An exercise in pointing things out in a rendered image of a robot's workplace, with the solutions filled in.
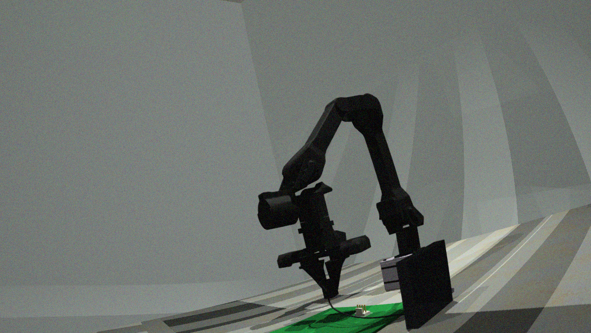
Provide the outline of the green circuit board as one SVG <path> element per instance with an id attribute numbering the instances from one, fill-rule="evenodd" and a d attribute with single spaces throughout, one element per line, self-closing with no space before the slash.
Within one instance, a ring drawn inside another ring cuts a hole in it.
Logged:
<path id="1" fill-rule="evenodd" d="M 355 317 L 385 318 L 353 318 L 334 309 Z M 386 316 L 404 313 L 403 304 L 400 302 L 370 306 L 363 306 L 363 304 L 358 306 L 357 304 L 355 307 L 335 307 L 334 309 L 330 308 L 313 317 L 308 317 L 269 333 L 376 333 L 400 317 L 400 315 L 395 317 Z"/>

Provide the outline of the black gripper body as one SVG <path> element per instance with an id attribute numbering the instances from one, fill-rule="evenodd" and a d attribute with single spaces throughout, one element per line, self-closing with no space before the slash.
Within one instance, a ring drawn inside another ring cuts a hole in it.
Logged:
<path id="1" fill-rule="evenodd" d="M 306 248 L 279 255 L 277 259 L 279 268 L 291 267 L 294 263 L 300 263 L 301 266 L 311 265 L 318 262 L 318 258 L 326 256 L 329 256 L 330 260 L 339 259 L 362 253 L 371 247 L 366 235 L 343 241 L 336 246 L 332 231 L 334 222 L 330 221 L 329 216 L 300 224 L 301 228 L 298 231 L 303 233 Z M 319 253 L 314 253 L 315 251 Z"/>

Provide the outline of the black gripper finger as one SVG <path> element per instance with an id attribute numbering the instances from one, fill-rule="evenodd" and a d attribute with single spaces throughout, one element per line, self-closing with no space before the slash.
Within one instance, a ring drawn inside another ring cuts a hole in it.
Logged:
<path id="1" fill-rule="evenodd" d="M 328 270 L 328 275 L 329 275 L 329 278 L 330 278 L 330 281 L 331 281 L 334 291 L 337 291 L 339 288 L 341 267 L 342 267 L 345 259 L 348 257 L 350 257 L 350 255 L 344 256 L 339 259 L 329 260 L 329 261 L 325 262 L 326 269 Z"/>
<path id="2" fill-rule="evenodd" d="M 318 284 L 321 281 L 321 278 L 326 278 L 323 265 L 324 259 L 311 265 L 300 266 L 299 269 L 304 269 L 305 272 L 308 273 L 308 275 L 310 275 Z"/>

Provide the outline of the black square panel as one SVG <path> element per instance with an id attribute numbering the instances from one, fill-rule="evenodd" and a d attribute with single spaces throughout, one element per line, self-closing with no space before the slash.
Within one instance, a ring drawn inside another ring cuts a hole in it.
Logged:
<path id="1" fill-rule="evenodd" d="M 406 329 L 419 329 L 453 301 L 445 240 L 396 262 Z"/>

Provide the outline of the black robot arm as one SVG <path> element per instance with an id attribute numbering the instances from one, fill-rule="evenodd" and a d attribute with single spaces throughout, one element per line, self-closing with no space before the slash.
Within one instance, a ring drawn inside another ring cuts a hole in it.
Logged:
<path id="1" fill-rule="evenodd" d="M 306 188 L 322 176 L 326 163 L 326 149 L 341 121 L 352 122 L 363 134 L 381 189 L 381 201 L 376 203 L 379 220 L 389 235 L 396 233 L 402 257 L 418 252 L 418 229 L 424 216 L 413 206 L 408 193 L 401 188 L 395 165 L 382 129 L 384 114 L 379 100 L 366 93 L 347 98 L 336 98 L 326 105 L 305 145 L 283 167 L 283 182 L 277 192 L 258 195 L 258 219 L 266 230 L 286 227 L 328 216 L 323 194 L 332 188 L 323 182 Z M 299 196 L 295 193 L 305 188 Z M 408 225 L 409 227 L 403 228 Z"/>

